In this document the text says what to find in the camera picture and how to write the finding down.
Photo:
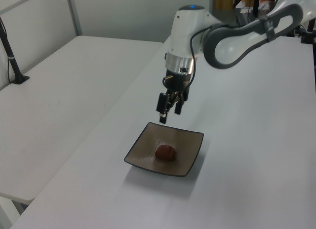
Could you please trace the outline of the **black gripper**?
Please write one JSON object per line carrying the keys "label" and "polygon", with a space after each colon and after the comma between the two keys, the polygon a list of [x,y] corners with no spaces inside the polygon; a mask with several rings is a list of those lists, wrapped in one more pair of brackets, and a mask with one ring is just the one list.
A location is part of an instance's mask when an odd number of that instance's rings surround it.
{"label": "black gripper", "polygon": [[159,112],[160,123],[166,124],[167,114],[169,112],[169,101],[170,97],[175,99],[180,97],[175,106],[175,113],[177,115],[181,114],[182,106],[184,101],[188,100],[189,87],[191,74],[188,73],[174,73],[170,70],[166,70],[166,76],[163,80],[164,86],[167,88],[167,93],[160,93],[158,98],[158,104],[156,111]]}

